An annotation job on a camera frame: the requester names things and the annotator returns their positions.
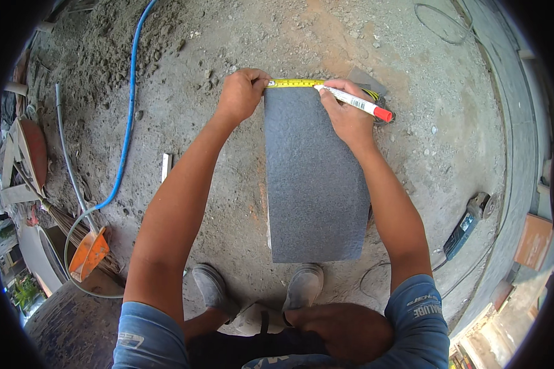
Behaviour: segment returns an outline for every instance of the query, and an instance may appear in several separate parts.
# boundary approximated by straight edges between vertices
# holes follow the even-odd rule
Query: wire
[[[135,29],[135,35],[133,36],[133,46],[131,50],[131,69],[130,69],[130,76],[129,76],[129,108],[127,111],[127,127],[125,129],[125,138],[123,140],[123,149],[121,150],[121,158],[119,159],[119,168],[117,169],[117,177],[115,178],[115,184],[113,185],[113,189],[111,190],[111,194],[109,197],[106,198],[102,203],[97,204],[95,208],[102,209],[105,206],[109,205],[111,201],[113,201],[113,198],[115,198],[115,195],[117,195],[117,191],[119,190],[119,186],[121,185],[121,178],[123,178],[123,170],[125,169],[125,161],[127,159],[127,150],[129,149],[129,141],[131,139],[131,132],[132,132],[132,125],[133,125],[133,107],[135,104],[135,69],[136,69],[136,60],[138,58],[138,44],[139,44],[139,34],[142,31],[142,26],[146,18],[148,18],[148,14],[154,4],[156,4],[156,1],[158,0],[152,0],[150,4],[146,7],[146,9],[143,11],[142,16],[139,19],[138,26]]]

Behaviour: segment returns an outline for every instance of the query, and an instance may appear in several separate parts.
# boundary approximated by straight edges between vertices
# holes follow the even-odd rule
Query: tape measure
[[[278,87],[313,87],[314,85],[323,85],[324,80],[307,80],[307,79],[281,79],[269,80],[267,89],[275,89]]]
[[[313,87],[315,85],[323,85],[325,80],[310,80],[304,78],[284,78],[280,80],[269,80],[266,89],[276,89],[279,87]],[[362,89],[366,94],[371,96],[374,101],[377,101],[380,96],[377,92]]]

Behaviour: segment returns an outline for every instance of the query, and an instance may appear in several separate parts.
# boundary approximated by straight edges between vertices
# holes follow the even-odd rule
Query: hand
[[[330,80],[324,82],[324,85],[373,102],[370,96],[350,80]],[[334,131],[349,146],[355,156],[362,150],[375,148],[372,115],[347,103],[339,102],[326,89],[320,90],[320,99],[330,116]]]
[[[270,79],[260,69],[244,68],[232,73],[224,80],[215,114],[228,119],[236,128],[255,111]]]

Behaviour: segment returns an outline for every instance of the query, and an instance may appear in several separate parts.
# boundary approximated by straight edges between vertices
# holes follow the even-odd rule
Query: marker
[[[374,103],[370,103],[369,101],[360,99],[359,97],[351,95],[350,93],[343,92],[325,85],[314,85],[314,88],[317,89],[318,91],[322,89],[327,89],[334,95],[335,99],[340,100],[349,105],[353,105],[354,107],[361,109],[366,113],[369,113],[373,116],[381,118],[386,123],[391,121],[391,112],[375,105]]]

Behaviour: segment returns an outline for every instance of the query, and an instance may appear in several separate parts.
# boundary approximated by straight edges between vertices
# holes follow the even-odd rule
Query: shoe
[[[287,297],[282,312],[307,308],[322,291],[324,272],[316,264],[305,263],[298,267],[287,286]]]
[[[192,274],[203,295],[205,306],[220,309],[230,317],[226,324],[231,323],[240,312],[240,306],[228,297],[226,283],[220,273],[207,264],[197,264],[193,267]]]

